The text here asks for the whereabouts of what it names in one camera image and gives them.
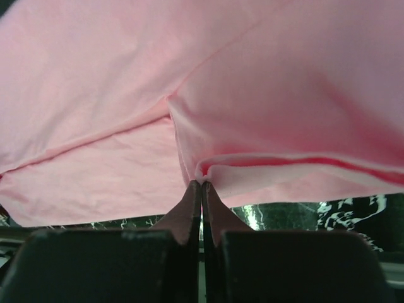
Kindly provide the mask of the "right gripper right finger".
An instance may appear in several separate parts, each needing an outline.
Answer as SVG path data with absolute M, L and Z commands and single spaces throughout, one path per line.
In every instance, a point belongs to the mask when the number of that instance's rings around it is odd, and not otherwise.
M 255 231 L 201 187 L 208 302 L 395 302 L 365 240 L 346 231 Z

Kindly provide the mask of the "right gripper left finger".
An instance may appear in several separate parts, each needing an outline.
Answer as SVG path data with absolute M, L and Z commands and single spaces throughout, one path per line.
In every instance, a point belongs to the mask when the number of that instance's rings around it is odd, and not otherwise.
M 2 302 L 197 302 L 201 187 L 148 229 L 42 229 L 21 245 Z

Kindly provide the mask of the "pink t shirt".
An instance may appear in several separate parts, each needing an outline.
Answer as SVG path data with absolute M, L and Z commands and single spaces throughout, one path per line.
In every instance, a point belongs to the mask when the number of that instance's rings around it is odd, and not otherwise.
M 24 227 L 403 191 L 402 1 L 17 1 L 1 205 Z

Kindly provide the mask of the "black marble pattern mat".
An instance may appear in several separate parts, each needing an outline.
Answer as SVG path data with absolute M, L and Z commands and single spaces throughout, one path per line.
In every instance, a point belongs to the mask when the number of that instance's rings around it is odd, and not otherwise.
M 403 252 L 402 194 L 246 205 L 232 211 L 254 230 L 348 230 L 360 234 L 377 252 Z

